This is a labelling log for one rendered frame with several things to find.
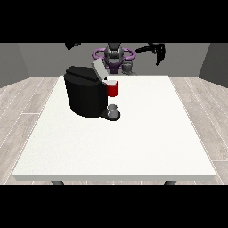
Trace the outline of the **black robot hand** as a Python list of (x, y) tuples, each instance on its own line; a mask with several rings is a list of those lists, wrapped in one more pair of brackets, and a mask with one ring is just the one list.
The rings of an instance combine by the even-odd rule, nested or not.
[(73, 47), (80, 46), (81, 43), (65, 43), (65, 46), (68, 50), (71, 50)]
[(164, 43), (148, 43), (147, 46), (139, 47), (135, 50), (137, 53), (151, 51), (157, 56), (156, 65), (158, 66), (166, 56), (166, 47)]

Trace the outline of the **small grey coffee pod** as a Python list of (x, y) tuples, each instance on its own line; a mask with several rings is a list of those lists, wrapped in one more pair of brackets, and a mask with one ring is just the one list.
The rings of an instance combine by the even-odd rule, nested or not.
[(132, 61), (124, 61), (122, 64), (122, 72), (124, 74), (130, 75), (132, 73), (133, 62)]

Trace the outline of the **pale grey machine lid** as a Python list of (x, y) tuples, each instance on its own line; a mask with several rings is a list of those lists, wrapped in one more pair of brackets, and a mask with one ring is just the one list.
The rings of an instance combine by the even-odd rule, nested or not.
[(92, 67), (94, 68), (98, 78), (101, 81), (103, 81), (108, 76), (108, 71), (105, 69), (101, 59), (93, 61)]

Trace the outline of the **black coffee machine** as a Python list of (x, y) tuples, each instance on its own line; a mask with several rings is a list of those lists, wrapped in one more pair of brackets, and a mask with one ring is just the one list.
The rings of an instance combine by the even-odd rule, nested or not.
[(66, 69), (64, 82), (71, 110), (84, 118), (119, 120), (119, 111), (116, 118), (108, 117), (107, 81), (107, 78), (101, 81), (93, 68), (71, 66)]

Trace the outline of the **red pod holder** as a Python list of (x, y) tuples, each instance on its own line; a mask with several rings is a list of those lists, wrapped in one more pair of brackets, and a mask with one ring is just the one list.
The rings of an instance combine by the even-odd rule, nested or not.
[(107, 95), (109, 97), (115, 97), (118, 95), (118, 81), (117, 80), (108, 80), (106, 82)]

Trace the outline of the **grey purple-ringed robot trunk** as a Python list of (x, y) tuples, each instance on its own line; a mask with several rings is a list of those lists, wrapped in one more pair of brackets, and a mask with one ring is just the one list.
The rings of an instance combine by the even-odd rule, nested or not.
[(110, 74), (118, 74), (118, 71), (122, 70), (124, 61), (133, 61), (135, 59), (135, 51), (123, 48), (121, 43), (108, 43), (105, 48), (95, 49), (92, 57), (94, 60), (101, 59)]

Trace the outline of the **small grey cup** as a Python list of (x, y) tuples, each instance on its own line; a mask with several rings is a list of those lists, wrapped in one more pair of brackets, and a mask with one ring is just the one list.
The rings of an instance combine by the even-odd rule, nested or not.
[(109, 118), (116, 118), (118, 116), (118, 106), (116, 104), (110, 104), (107, 110)]

